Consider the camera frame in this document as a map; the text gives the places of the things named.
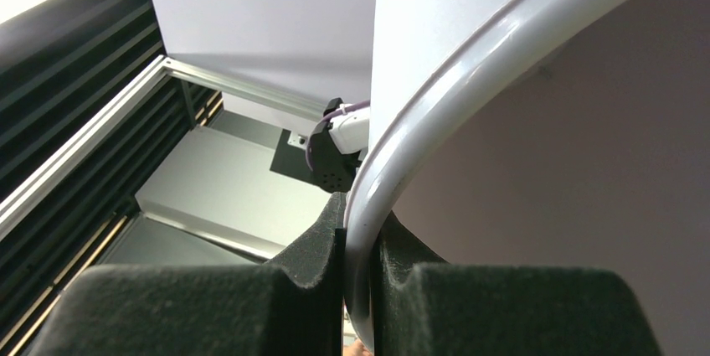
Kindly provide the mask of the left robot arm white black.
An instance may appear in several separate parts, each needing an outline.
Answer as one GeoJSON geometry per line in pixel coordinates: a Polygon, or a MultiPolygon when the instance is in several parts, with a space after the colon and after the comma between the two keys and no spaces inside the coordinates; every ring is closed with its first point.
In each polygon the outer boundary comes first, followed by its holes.
{"type": "Polygon", "coordinates": [[[368,152],[370,101],[331,99],[306,141],[313,183],[328,193],[346,193],[368,152]]]}

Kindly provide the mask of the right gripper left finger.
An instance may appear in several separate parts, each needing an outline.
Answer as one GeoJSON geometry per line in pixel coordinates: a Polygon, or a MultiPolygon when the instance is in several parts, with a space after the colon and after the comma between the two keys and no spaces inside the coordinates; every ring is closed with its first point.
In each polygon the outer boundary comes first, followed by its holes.
{"type": "Polygon", "coordinates": [[[94,266],[50,313],[33,355],[338,355],[344,193],[271,260],[94,266]]]}

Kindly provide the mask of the grey plastic bucket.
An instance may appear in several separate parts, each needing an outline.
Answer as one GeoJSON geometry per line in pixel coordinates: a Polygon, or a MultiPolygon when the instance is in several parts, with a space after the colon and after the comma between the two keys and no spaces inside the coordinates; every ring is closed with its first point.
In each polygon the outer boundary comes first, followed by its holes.
{"type": "Polygon", "coordinates": [[[709,0],[376,0],[371,82],[344,214],[367,347],[394,215],[451,264],[612,271],[658,355],[708,354],[709,0]]]}

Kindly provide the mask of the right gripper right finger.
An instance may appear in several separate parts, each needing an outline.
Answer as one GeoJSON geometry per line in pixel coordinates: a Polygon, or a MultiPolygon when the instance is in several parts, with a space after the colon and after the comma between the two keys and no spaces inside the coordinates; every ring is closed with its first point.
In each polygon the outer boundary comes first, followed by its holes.
{"type": "Polygon", "coordinates": [[[371,264],[377,355],[658,355],[635,293],[612,271],[457,265],[394,215],[371,264]]]}

